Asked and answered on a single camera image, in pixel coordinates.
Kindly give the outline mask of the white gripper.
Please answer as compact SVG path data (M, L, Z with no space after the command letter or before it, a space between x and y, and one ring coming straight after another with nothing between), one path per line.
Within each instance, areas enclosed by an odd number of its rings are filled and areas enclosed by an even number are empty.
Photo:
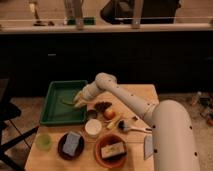
M100 89L95 83L86 85L82 92L79 91L73 99L74 107L81 108L87 105L87 101L95 99L100 94Z

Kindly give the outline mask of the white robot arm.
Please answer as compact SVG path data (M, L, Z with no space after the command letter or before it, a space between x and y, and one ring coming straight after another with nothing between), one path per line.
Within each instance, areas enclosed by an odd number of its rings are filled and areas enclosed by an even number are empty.
M174 100L153 104L117 83L114 75L99 73L74 97L75 107L85 106L98 95L109 92L152 128L155 171L200 171L190 116Z

